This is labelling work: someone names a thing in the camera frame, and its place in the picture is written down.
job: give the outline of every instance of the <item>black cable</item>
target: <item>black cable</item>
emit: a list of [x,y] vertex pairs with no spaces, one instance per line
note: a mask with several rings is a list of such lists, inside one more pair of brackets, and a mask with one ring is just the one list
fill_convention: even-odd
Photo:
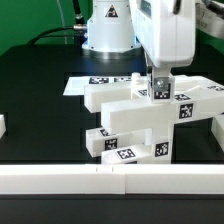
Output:
[[27,45],[34,45],[36,41],[38,41],[40,38],[42,38],[43,36],[46,36],[47,34],[50,33],[55,33],[58,31],[62,31],[62,30],[74,30],[73,26],[65,26],[65,27],[59,27],[59,28],[55,28],[55,29],[51,29],[51,30],[47,30],[41,34],[39,34],[37,37],[31,39]]
[[224,8],[220,5],[214,3],[212,0],[202,0],[205,4],[206,8],[212,12],[214,12],[221,19],[224,19]]
[[75,22],[76,24],[85,24],[85,20],[84,17],[82,15],[81,9],[80,9],[80,5],[79,5],[79,1],[78,0],[72,0],[73,3],[73,8],[75,11]]
[[78,0],[73,0],[72,3],[73,3],[74,10],[75,10],[75,14],[80,14],[81,9],[80,9],[80,6],[79,6],[79,1]]
[[38,40],[42,39],[42,38],[65,38],[65,37],[80,37],[82,36],[80,33],[79,34],[66,34],[66,35],[47,35],[47,36],[40,36],[38,39],[36,39],[36,41],[33,41],[32,44],[29,45],[34,45]]

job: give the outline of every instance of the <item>black table surface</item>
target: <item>black table surface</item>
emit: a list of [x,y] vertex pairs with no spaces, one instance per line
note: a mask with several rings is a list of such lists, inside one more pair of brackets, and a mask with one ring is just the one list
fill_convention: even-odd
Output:
[[[210,46],[174,75],[224,80],[224,57]],[[100,127],[83,96],[63,96],[71,76],[145,74],[144,56],[123,60],[84,57],[78,46],[16,46],[0,57],[0,114],[7,132],[0,164],[100,163],[85,148],[85,131]],[[223,164],[211,119],[175,125],[172,163]],[[199,195],[0,196],[2,223],[221,223],[224,197]]]

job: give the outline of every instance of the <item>cable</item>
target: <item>cable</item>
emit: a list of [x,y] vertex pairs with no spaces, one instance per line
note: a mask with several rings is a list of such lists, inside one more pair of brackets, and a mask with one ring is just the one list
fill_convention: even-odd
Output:
[[[48,35],[48,34],[55,33],[55,32],[58,32],[58,31],[63,31],[63,30],[76,31],[76,32],[78,32],[78,35],[75,34],[75,33],[71,34],[71,35],[54,35],[54,36]],[[47,30],[47,31],[39,34],[35,38],[31,39],[27,43],[27,45],[34,45],[39,39],[45,38],[45,37],[67,37],[67,36],[72,36],[72,35],[81,37],[82,35],[84,35],[84,32],[86,30],[87,30],[87,26],[85,24],[77,24],[77,25],[74,25],[74,26],[59,27],[59,28]]]
[[84,17],[82,15],[82,12],[81,12],[81,9],[80,9],[80,6],[79,6],[79,1],[78,0],[72,0],[72,3],[73,3],[73,8],[74,8],[74,11],[75,11],[75,21],[76,21],[76,24],[84,24],[85,23],[85,20],[84,20]]
[[59,27],[59,28],[55,28],[55,29],[51,29],[51,30],[47,30],[41,34],[39,34],[37,37],[31,39],[27,44],[28,45],[34,45],[35,42],[40,39],[42,36],[46,36],[47,34],[50,34],[50,33],[55,33],[55,32],[58,32],[58,31],[62,31],[62,30],[74,30],[74,28],[72,26],[65,26],[65,27]]
[[66,35],[47,35],[47,36],[40,36],[38,39],[36,39],[35,41],[32,42],[32,44],[30,45],[34,45],[38,40],[42,39],[42,38],[67,38],[67,37],[80,37],[81,34],[66,34]]
[[[58,9],[59,9],[59,12],[60,12],[60,15],[61,15],[62,26],[65,26],[65,17],[64,17],[64,13],[63,13],[63,10],[62,10],[62,7],[61,7],[60,0],[57,0],[57,5],[58,5]],[[67,37],[65,37],[65,44],[68,44]]]
[[221,19],[224,19],[224,8],[220,5],[214,3],[212,0],[202,0],[206,8],[215,14],[217,14]]

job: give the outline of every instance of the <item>white block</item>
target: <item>white block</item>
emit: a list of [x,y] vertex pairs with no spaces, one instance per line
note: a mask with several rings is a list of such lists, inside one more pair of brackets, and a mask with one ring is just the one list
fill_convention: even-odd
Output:
[[126,194],[224,194],[224,166],[116,165]]
[[136,99],[136,98],[146,98],[148,97],[148,90],[145,86],[142,86],[142,88],[137,88],[137,89],[132,89],[131,91],[131,98]]
[[143,144],[145,130],[109,135],[104,128],[86,131],[86,148],[92,157],[101,156],[105,150],[117,149],[129,145]]
[[151,163],[151,160],[151,146],[145,146],[143,144],[104,151],[101,155],[101,163],[104,165]]
[[170,164],[174,125],[152,130],[152,163]]
[[81,77],[70,77],[68,80],[68,83],[65,87],[65,91],[63,93],[64,96],[80,96],[80,95],[84,95],[84,87],[86,85],[90,84],[90,80],[92,80],[93,83],[95,82],[95,84],[98,81],[98,84],[101,84],[101,81],[106,80],[108,81],[108,83],[114,83],[115,80],[118,79],[118,81],[127,81],[130,78],[128,76],[116,76],[116,77],[109,77],[109,76],[105,76],[105,77],[95,77],[95,76],[81,76]]
[[85,106],[91,112],[100,112],[101,104],[132,98],[132,89],[145,88],[145,78],[127,82],[115,82],[85,86]]
[[3,115],[0,115],[0,138],[3,136],[5,131],[6,131],[5,119]]
[[175,95],[177,99],[171,103],[153,104],[148,98],[103,103],[101,123],[110,134],[116,134],[158,126],[166,128],[221,114],[224,87],[203,77],[196,77],[195,81],[200,88],[190,88],[193,85],[186,83],[190,89]]
[[95,172],[83,165],[3,165],[0,194],[84,194],[86,175]]
[[0,195],[224,194],[223,165],[1,165]]
[[85,194],[125,194],[125,175],[112,166],[96,166],[96,172],[85,176]]
[[212,121],[212,133],[224,152],[224,115],[217,115]]
[[175,91],[176,92],[186,92],[190,89],[193,89],[199,85],[198,81],[188,77],[186,75],[175,76]]

